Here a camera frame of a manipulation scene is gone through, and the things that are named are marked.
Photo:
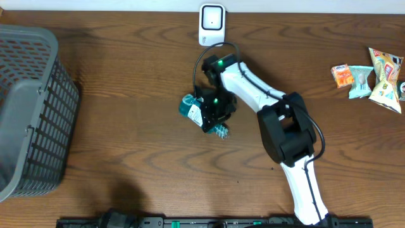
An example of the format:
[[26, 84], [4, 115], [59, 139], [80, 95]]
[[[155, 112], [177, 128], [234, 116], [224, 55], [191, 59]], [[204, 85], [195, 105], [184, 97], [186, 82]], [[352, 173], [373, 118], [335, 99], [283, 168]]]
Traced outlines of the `teal mouthwash bottle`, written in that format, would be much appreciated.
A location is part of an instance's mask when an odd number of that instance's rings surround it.
[[[179, 112], [183, 117], [191, 119], [199, 127], [203, 127], [203, 116], [201, 114], [201, 105], [204, 99], [195, 98], [192, 94], [186, 94], [179, 105]], [[215, 133], [218, 137], [226, 139], [228, 137], [228, 128], [219, 123], [207, 131], [208, 134]]]

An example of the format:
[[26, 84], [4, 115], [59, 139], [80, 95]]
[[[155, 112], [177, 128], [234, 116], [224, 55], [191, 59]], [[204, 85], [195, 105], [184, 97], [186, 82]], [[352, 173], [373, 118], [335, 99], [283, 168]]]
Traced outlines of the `orange tissue pack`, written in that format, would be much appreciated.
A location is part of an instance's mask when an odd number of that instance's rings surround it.
[[331, 74], [338, 88], [354, 83], [354, 78], [347, 64], [333, 66], [331, 68]]

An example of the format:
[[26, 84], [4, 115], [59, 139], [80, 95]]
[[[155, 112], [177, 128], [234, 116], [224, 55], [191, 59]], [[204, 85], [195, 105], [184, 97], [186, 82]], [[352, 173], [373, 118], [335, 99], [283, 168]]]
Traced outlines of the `light teal small packet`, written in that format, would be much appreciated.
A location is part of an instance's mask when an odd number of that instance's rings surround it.
[[349, 99], [364, 98], [371, 95], [368, 76], [374, 70], [372, 66], [349, 66], [354, 82], [349, 91]]

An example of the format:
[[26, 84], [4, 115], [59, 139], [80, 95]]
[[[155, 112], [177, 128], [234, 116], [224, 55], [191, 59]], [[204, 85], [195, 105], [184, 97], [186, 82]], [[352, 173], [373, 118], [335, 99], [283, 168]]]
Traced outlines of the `yellow snack bag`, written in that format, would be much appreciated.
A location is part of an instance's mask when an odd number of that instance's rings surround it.
[[376, 74], [376, 84], [369, 99], [387, 109], [401, 114], [397, 80], [403, 57], [368, 48]]

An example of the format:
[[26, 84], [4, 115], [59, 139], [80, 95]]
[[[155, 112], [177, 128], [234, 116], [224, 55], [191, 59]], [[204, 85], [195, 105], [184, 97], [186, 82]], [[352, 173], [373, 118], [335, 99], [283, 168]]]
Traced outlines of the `green round-label packet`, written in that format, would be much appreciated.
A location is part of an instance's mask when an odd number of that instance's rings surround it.
[[401, 80], [397, 82], [397, 90], [399, 101], [405, 101], [405, 81]]

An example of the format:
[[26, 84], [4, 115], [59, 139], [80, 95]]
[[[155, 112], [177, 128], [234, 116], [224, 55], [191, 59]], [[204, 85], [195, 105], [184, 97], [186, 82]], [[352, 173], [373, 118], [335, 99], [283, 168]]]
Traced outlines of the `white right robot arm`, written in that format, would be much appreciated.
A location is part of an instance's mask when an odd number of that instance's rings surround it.
[[202, 72], [211, 89], [195, 88], [200, 104], [200, 124], [204, 132], [223, 124], [236, 111], [241, 99], [255, 113], [261, 140], [268, 156], [280, 164], [289, 183], [294, 213], [304, 225], [321, 225], [328, 216], [315, 177], [314, 144], [325, 138], [308, 114], [303, 98], [296, 92], [286, 94], [267, 85], [238, 57], [215, 55], [202, 62]]

